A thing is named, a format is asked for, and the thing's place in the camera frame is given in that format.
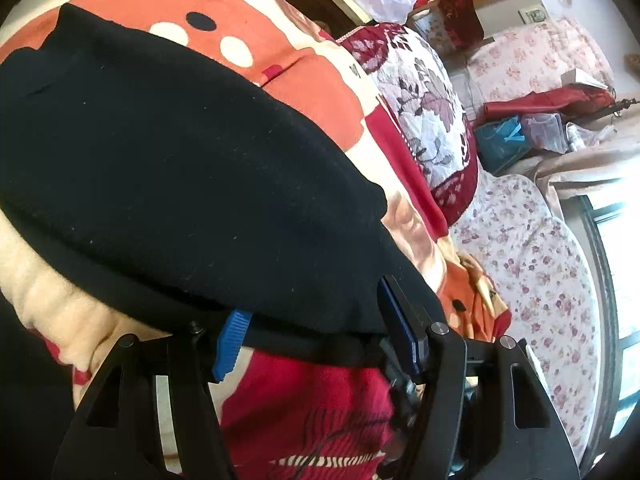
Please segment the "black pants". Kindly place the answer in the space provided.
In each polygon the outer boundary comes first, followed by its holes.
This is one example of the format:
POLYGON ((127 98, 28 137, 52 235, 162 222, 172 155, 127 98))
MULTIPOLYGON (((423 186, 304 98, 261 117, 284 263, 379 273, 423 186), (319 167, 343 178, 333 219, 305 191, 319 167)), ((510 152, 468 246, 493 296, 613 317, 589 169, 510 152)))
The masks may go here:
POLYGON ((149 326, 349 363, 387 336, 392 276, 435 293, 383 226, 387 200, 310 119, 174 42, 66 4, 1 65, 1 209, 55 271, 149 326))

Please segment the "orange red cartoon blanket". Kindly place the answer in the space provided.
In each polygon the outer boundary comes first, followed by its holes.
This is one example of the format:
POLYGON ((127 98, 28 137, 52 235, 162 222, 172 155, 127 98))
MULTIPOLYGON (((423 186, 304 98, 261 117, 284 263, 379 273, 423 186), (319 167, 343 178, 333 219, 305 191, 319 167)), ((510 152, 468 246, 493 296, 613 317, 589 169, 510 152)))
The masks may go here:
POLYGON ((285 0, 21 0, 1 27, 1 474, 421 479, 509 311, 354 57, 285 0))

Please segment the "pink floral bed sheet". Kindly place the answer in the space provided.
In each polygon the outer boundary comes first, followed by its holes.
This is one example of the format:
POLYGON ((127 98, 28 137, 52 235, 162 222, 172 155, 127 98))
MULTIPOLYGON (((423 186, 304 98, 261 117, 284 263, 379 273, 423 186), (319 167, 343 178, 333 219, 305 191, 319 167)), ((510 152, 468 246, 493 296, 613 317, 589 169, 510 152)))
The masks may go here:
POLYGON ((531 180, 485 170, 449 232, 494 281, 512 313, 508 333, 532 347, 574 455, 582 458, 601 368, 599 306, 582 246, 531 180))

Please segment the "teal plastic bag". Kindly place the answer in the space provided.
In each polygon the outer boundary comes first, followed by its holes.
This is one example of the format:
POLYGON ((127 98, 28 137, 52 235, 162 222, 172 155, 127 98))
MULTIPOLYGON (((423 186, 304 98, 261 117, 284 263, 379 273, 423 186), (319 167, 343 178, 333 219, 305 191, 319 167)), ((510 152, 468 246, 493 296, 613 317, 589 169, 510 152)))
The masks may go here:
POLYGON ((480 163, 491 174, 508 169, 532 148, 518 116, 488 122, 474 134, 480 163))

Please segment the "beige curtain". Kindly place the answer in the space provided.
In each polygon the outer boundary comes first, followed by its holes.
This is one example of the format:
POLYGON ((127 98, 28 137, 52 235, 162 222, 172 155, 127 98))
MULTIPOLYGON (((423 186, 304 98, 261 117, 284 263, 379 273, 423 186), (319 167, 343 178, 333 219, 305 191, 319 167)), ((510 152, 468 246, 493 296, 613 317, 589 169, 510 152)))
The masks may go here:
POLYGON ((589 130, 609 128, 608 135, 590 148, 563 155, 542 153, 521 159, 506 170, 532 180, 555 217, 563 219, 562 200, 594 191, 612 191, 613 184, 631 178, 639 181, 639 107, 608 122, 590 122, 589 130))

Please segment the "transparent storage bag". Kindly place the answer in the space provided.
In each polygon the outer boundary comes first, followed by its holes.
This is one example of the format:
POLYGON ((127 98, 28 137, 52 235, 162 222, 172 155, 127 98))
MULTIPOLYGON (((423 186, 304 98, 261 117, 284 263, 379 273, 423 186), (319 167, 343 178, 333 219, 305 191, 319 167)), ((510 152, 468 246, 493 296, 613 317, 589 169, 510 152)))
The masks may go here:
POLYGON ((534 150, 565 154, 570 149, 560 114, 525 114, 520 123, 526 142, 534 150))

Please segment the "red cloth bundle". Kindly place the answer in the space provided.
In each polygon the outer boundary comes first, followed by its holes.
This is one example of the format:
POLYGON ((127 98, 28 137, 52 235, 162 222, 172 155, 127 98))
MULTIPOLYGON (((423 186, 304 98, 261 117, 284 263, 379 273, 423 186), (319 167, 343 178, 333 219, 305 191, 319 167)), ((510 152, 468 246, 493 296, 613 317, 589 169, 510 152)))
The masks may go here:
POLYGON ((615 102, 606 89, 569 84, 566 87, 546 92, 530 92, 526 96, 511 101, 486 102, 478 112, 474 126, 486 122, 498 122, 512 116, 538 113, 559 113, 566 116, 582 116, 594 113, 615 102))

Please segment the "white maroon floral pillow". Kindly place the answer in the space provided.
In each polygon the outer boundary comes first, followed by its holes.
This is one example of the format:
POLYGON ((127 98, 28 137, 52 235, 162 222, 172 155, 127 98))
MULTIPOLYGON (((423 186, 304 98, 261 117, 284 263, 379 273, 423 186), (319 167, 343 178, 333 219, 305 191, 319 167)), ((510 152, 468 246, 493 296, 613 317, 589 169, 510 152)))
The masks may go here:
POLYGON ((378 88, 453 226, 472 203, 478 161, 471 125, 442 59, 417 32, 397 24, 358 27, 338 43, 378 88))

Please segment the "pink floral folded quilt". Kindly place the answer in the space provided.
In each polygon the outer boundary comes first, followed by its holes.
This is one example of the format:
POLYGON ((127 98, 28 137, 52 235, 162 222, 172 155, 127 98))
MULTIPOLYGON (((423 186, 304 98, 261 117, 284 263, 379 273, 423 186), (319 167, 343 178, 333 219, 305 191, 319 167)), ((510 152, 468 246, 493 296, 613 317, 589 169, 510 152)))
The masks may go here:
POLYGON ((572 18, 498 32, 491 44, 470 56, 466 69, 485 102, 506 102, 560 88, 563 75, 572 70, 581 70, 605 89, 615 88, 604 52, 572 18))

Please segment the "dark red handbag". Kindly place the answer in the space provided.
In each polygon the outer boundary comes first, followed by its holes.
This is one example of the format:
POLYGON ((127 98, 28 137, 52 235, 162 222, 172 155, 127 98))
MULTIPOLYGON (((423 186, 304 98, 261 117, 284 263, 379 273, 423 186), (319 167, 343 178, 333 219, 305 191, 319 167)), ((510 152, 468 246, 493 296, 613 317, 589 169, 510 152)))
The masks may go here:
POLYGON ((474 0, 436 0, 442 24, 457 50, 478 47, 485 32, 474 6, 474 0))

